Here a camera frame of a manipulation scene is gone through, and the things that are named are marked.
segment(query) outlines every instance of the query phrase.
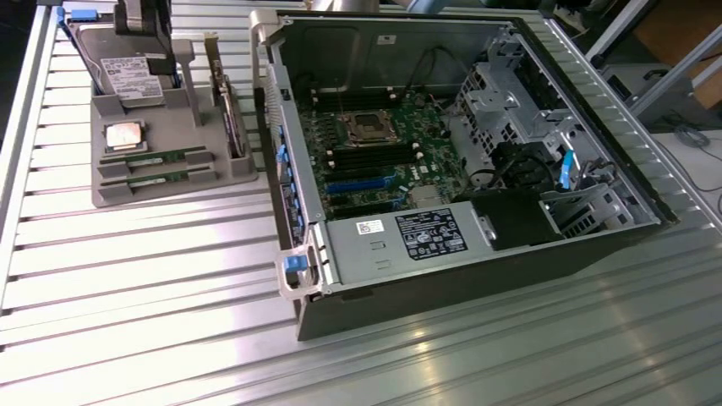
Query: barcode label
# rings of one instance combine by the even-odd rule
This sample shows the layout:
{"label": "barcode label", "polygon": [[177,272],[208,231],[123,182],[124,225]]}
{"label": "barcode label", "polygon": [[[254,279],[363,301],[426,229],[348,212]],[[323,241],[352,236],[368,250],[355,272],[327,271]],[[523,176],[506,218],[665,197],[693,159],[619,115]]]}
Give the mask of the barcode label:
{"label": "barcode label", "polygon": [[115,94],[121,100],[160,97],[160,80],[149,74],[145,57],[100,59]]}

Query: metal bracket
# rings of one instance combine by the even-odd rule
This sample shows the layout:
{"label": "metal bracket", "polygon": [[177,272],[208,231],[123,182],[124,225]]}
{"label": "metal bracket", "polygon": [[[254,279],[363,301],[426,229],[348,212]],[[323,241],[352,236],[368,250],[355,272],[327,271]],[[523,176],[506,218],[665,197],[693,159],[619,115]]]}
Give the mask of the metal bracket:
{"label": "metal bracket", "polygon": [[251,71],[252,87],[263,87],[260,83],[259,47],[266,45],[268,37],[283,28],[279,15],[274,10],[252,10],[248,15],[251,21]]}

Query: black pcie slot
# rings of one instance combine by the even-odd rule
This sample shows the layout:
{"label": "black pcie slot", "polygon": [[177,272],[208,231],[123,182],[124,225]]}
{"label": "black pcie slot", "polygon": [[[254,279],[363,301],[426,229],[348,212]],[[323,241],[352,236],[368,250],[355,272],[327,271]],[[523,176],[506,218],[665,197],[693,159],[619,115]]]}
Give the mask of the black pcie slot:
{"label": "black pcie slot", "polygon": [[358,171],[343,171],[328,173],[324,176],[326,182],[343,182],[347,180],[368,179],[368,178],[380,178],[383,173],[376,168],[362,169]]}
{"label": "black pcie slot", "polygon": [[332,209],[335,217],[360,217],[394,210],[394,202],[384,201],[371,205],[339,207]]}

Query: black cable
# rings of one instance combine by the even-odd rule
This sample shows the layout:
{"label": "black cable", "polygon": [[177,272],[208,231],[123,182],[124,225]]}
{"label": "black cable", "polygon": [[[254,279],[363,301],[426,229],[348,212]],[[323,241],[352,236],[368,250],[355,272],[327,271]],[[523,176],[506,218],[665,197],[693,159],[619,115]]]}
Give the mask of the black cable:
{"label": "black cable", "polygon": [[488,181],[488,184],[486,184],[486,188],[491,188],[496,182],[499,182],[499,179],[500,177],[504,175],[504,173],[508,172],[508,169],[511,169],[511,167],[519,163],[519,160],[522,158],[526,158],[526,159],[530,159],[536,165],[539,165],[543,169],[543,171],[546,172],[546,176],[547,178],[550,179],[550,182],[551,184],[556,184],[556,182],[554,181],[554,172],[551,171],[551,168],[550,166],[536,157],[536,156],[532,156],[532,155],[519,155],[519,156],[515,156],[511,158],[511,160],[508,161],[507,165],[504,165],[504,167],[499,170],[499,171],[494,171],[494,177],[492,177],[492,180]]}
{"label": "black cable", "polygon": [[695,180],[691,178],[691,175],[689,174],[689,171],[687,169],[685,168],[685,166],[682,165],[682,163],[679,162],[679,160],[677,159],[677,157],[673,155],[673,152],[669,150],[669,148],[665,147],[665,145],[654,140],[654,142],[657,143],[657,145],[665,150],[665,152],[667,153],[667,156],[669,158],[677,162],[677,167],[682,170],[682,174],[685,175],[685,178],[689,180],[689,182],[691,183],[691,185],[694,186],[694,188],[697,190],[699,190],[701,192],[717,192],[718,190],[722,190],[722,186],[718,186],[717,188],[710,188],[710,189],[705,189],[705,188],[701,188],[699,185],[697,184]]}
{"label": "black cable", "polygon": [[[722,162],[722,158],[719,158],[719,156],[714,155],[713,153],[710,153],[705,147],[711,143],[711,140],[715,140],[715,141],[722,141],[722,139],[719,138],[711,138],[711,137],[707,137],[705,134],[699,133],[699,131],[697,131],[695,129],[693,129],[694,132],[697,132],[698,134],[695,134],[694,132],[690,133],[690,134],[686,134],[686,135],[682,135],[682,129],[679,129],[681,132],[679,134],[677,134],[677,131],[674,132],[674,135],[677,136],[677,139],[686,145],[686,146],[690,146],[693,148],[698,148],[705,154],[707,154],[709,156],[711,156],[714,159],[717,159],[718,161]],[[705,188],[701,188],[699,185],[697,184],[695,180],[691,178],[691,175],[689,174],[689,171],[687,169],[685,168],[685,166],[682,165],[682,163],[679,162],[679,160],[677,159],[677,157],[673,155],[671,151],[662,145],[661,142],[658,142],[657,140],[654,140],[654,142],[657,143],[657,145],[665,150],[665,152],[667,153],[667,157],[674,161],[677,162],[677,167],[682,170],[682,175],[685,176],[685,178],[689,180],[689,182],[691,183],[691,186],[701,192],[706,192],[706,193],[710,193],[710,192],[717,192],[718,190],[722,190],[722,186],[718,186],[715,188],[709,188],[709,189],[705,189]],[[717,211],[718,211],[718,214],[722,216],[722,194],[718,196],[718,204],[717,204]]]}
{"label": "black cable", "polygon": [[428,79],[431,78],[431,74],[434,73],[434,69],[436,66],[436,52],[446,53],[448,57],[454,59],[454,61],[458,63],[459,68],[463,71],[463,74],[466,75],[468,73],[468,69],[466,68],[466,65],[463,64],[462,59],[448,50],[448,48],[446,48],[443,45],[436,45],[434,47],[430,47],[423,51],[423,53],[420,54],[420,58],[416,61],[416,64],[414,65],[414,71],[411,73],[411,77],[408,78],[408,81],[406,82],[406,86],[400,94],[402,97],[406,96],[406,93],[414,86],[414,79],[416,78],[416,74],[419,74],[419,68],[420,68],[422,63],[424,62],[424,59],[427,58],[428,53],[431,53],[431,64],[428,66],[427,75],[420,81],[420,84],[424,85]]}

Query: metal workbench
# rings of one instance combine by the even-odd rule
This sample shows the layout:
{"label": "metal workbench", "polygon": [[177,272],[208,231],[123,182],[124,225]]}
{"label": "metal workbench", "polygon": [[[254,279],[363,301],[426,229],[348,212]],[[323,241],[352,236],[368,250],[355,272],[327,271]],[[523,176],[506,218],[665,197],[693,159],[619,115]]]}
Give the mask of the metal workbench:
{"label": "metal workbench", "polygon": [[[246,28],[259,7],[298,6],[175,0],[172,17],[176,36],[219,32],[250,129]],[[536,13],[519,14],[554,52],[575,52]],[[3,406],[722,403],[722,238],[633,129],[621,143],[679,226],[574,277],[299,343],[263,176],[92,206],[91,79],[51,15],[39,8],[0,157]],[[619,114],[611,100],[590,102]]]}

